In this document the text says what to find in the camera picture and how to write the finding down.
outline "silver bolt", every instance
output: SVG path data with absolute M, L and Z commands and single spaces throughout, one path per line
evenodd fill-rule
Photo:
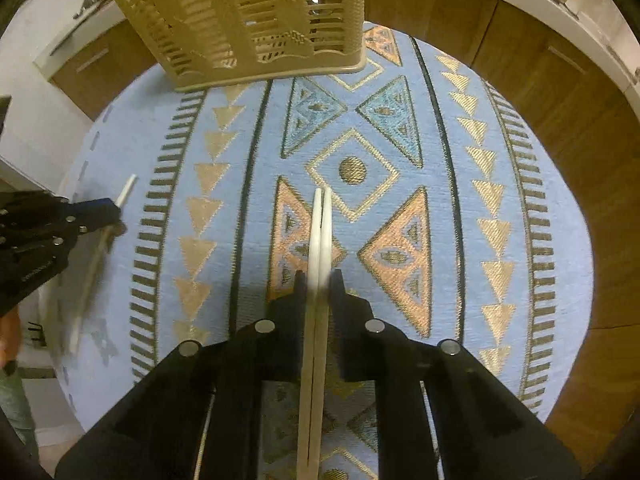
M 460 345 L 457 341 L 453 341 L 453 339 L 445 339 L 440 343 L 440 350 L 445 354 L 455 355 L 460 352 Z
M 185 341 L 178 347 L 182 357 L 192 357 L 200 351 L 200 345 L 195 341 Z
M 268 334 L 276 329 L 276 324 L 271 319 L 261 319 L 254 327 L 258 334 Z
M 378 334 L 385 329 L 385 324 L 383 321 L 379 319 L 369 319 L 365 324 L 364 328 L 369 330 L 369 332 L 373 332 L 374 334 Z

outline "gold triangle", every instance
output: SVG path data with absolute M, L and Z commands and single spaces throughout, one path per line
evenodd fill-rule
M 494 172 L 495 152 L 473 146 L 465 146 L 465 149 L 484 173 L 484 177 L 491 178 L 491 174 Z
M 204 134 L 204 140 L 207 145 L 207 151 L 211 156 L 211 160 L 216 160 L 216 157 L 226 150 L 229 143 L 234 140 L 237 134 L 225 134 L 223 132 L 211 132 Z
M 228 168 L 228 164 L 196 164 L 196 173 L 203 195 L 211 193 Z
M 207 339 L 211 335 L 206 330 L 193 326 L 190 322 L 183 319 L 176 319 L 174 321 L 174 334 L 179 342 L 193 339 L 203 345 L 206 344 Z
M 469 84 L 469 78 L 460 74 L 452 74 L 451 72 L 441 72 L 441 74 L 451 81 L 458 90 L 465 93 L 466 85 Z
M 458 117 L 458 121 L 465 127 L 469 135 L 472 136 L 480 146 L 484 141 L 484 134 L 486 133 L 486 123 L 482 121 L 476 121 L 475 119 L 467 119 L 465 117 Z
M 502 203 L 502 192 L 504 186 L 502 184 L 494 184 L 493 182 L 487 182 L 485 180 L 472 180 L 471 181 L 476 188 L 476 191 L 482 197 L 484 205 L 491 213 L 491 216 L 495 218 L 500 209 Z
M 225 86 L 227 104 L 232 105 L 235 103 L 236 99 L 242 95 L 242 92 L 249 88 L 249 85 L 250 84 Z
M 516 306 L 514 304 L 485 305 L 482 307 L 482 313 L 491 328 L 497 345 L 502 341 L 502 336 L 507 331 L 509 323 L 511 322 L 511 316 L 513 316 L 515 310 Z
M 222 206 L 221 200 L 210 200 L 204 197 L 190 196 L 187 199 L 187 208 L 191 216 L 191 224 L 196 234 L 200 236 L 204 229 L 209 225 L 213 215 Z
M 190 321 L 193 321 L 198 315 L 204 300 L 207 299 L 211 292 L 211 287 L 206 283 L 192 282 L 187 278 L 180 277 L 174 278 L 174 283 L 178 288 L 182 311 Z
M 479 218 L 478 225 L 486 239 L 489 241 L 489 245 L 491 245 L 495 251 L 495 257 L 500 259 L 504 253 L 504 248 L 507 246 L 509 232 L 511 231 L 511 223 L 503 220 Z
M 480 351 L 480 358 L 482 364 L 496 377 L 500 375 L 504 363 L 511 352 L 510 346 L 503 346 L 502 348 L 489 348 L 487 350 Z
M 446 66 L 452 72 L 456 72 L 460 68 L 460 62 L 449 56 L 436 56 L 436 59 Z
M 238 117 L 238 114 L 244 110 L 244 106 L 221 106 L 219 108 L 213 108 L 213 113 L 218 120 L 218 127 L 224 130 L 232 121 Z
M 457 102 L 462 109 L 473 117 L 476 112 L 476 106 L 478 106 L 478 98 L 472 95 L 459 94 L 458 92 L 449 92 L 449 95 L 453 97 L 453 100 Z
M 200 240 L 199 238 L 191 238 L 181 236 L 178 238 L 180 249 L 182 250 L 182 260 L 184 266 L 189 271 L 192 278 L 195 278 L 202 270 L 207 259 L 211 256 L 216 243 L 211 240 Z
M 480 262 L 480 264 L 491 283 L 495 297 L 502 303 L 511 282 L 513 262 Z

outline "wooden floor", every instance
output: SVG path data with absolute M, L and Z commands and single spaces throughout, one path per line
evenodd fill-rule
M 492 83 L 554 160 L 585 215 L 590 330 L 548 426 L 589 470 L 640 388 L 640 125 L 620 90 L 559 34 L 501 0 L 366 0 L 366 19 L 438 47 Z

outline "patterned fabric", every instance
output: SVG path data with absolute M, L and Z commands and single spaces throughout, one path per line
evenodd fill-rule
M 522 118 L 443 52 L 366 24 L 355 74 L 176 94 L 158 67 L 104 112 L 65 192 L 124 208 L 77 357 L 66 327 L 95 237 L 52 295 L 47 340 L 84 427 L 180 341 L 263 316 L 306 268 L 310 202 L 334 193 L 334 266 L 375 316 L 456 338 L 545 420 L 586 332 L 584 219 Z M 372 384 L 339 379 L 330 337 L 322 474 L 375 478 Z M 267 384 L 263 471 L 290 478 L 297 390 Z

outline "plastic basket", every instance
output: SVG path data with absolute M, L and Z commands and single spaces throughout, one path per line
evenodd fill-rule
M 115 0 L 179 91 L 366 63 L 364 0 Z

